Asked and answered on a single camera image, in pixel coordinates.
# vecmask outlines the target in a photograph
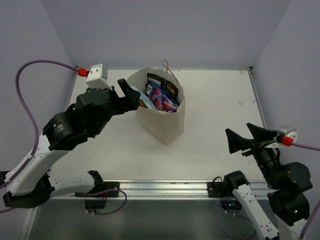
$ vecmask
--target snack package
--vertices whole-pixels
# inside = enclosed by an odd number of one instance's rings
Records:
[[[133,85],[130,85],[130,88],[132,88],[133,90],[138,91],[140,93],[139,106],[146,108],[146,109],[156,110],[156,107],[153,104],[153,102],[142,91],[140,91],[138,88],[136,88]]]
[[[150,86],[152,90],[149,92],[150,99],[155,105],[155,109],[159,111],[165,111],[168,113],[175,113],[177,111],[177,108],[174,106],[174,104],[166,97],[166,95],[163,93],[163,90],[161,90],[157,86]]]
[[[155,85],[161,90],[164,90],[164,94],[168,99],[170,99],[174,104],[179,104],[177,101],[179,89],[172,82],[152,73],[148,73],[146,76],[148,84]]]
[[[162,92],[162,94],[164,94],[170,101],[171,103],[176,107],[178,108],[179,107],[179,102],[178,100],[174,100],[173,97],[171,95],[169,95],[166,91],[164,91],[158,83],[155,83],[154,81],[152,80],[148,80],[148,83],[146,85],[146,95],[150,98],[151,97],[151,91],[153,89],[153,87],[156,86],[157,88],[159,88]]]

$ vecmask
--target white tabletop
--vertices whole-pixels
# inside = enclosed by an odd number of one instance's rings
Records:
[[[109,70],[108,81],[135,70]],[[108,180],[212,180],[241,170],[248,180],[263,176],[252,156],[229,154],[225,129],[250,138],[246,123],[262,127],[262,119],[247,71],[174,70],[186,99],[184,133],[166,146],[137,121],[134,112],[114,116],[96,138],[90,138],[61,158],[52,175],[76,177],[97,170]],[[70,103],[88,86],[82,77]]]

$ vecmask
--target red connector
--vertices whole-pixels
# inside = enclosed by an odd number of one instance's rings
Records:
[[[80,77],[87,77],[88,76],[88,71],[87,71],[87,69],[85,69],[85,68],[82,68],[82,67],[79,67],[78,68],[78,75],[80,76]]]
[[[283,139],[282,139],[282,144],[285,145],[285,146],[291,146],[292,145],[292,142],[293,142],[293,138],[291,137],[288,137],[288,136],[285,136]]]

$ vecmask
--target white paper bag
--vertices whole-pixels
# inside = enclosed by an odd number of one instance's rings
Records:
[[[135,111],[139,122],[162,143],[169,145],[179,137],[185,129],[186,100],[184,89],[173,75],[165,70],[154,67],[146,67],[137,71],[127,79],[127,82],[129,85],[133,85],[145,93],[148,83],[148,73],[155,74],[170,81],[179,89],[177,100],[180,106],[176,112],[153,110],[141,106]]]

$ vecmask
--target lavender wall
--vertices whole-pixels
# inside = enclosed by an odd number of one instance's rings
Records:
[[[42,0],[71,60],[110,68],[253,66],[290,0]]]
[[[293,0],[254,66],[254,82],[269,128],[297,128],[298,142],[320,146],[320,1]],[[305,195],[311,210],[320,199],[320,153],[291,147],[282,162],[298,161],[311,172]],[[319,239],[320,212],[309,239]]]
[[[15,90],[15,74],[25,62],[53,59],[71,64],[39,0],[5,0],[0,7],[0,171],[14,168],[29,152],[34,131]],[[41,130],[65,109],[73,85],[70,70],[48,64],[30,66],[21,75],[21,92]],[[4,209],[0,200],[0,209]],[[0,238],[18,239],[26,210],[0,216]]]

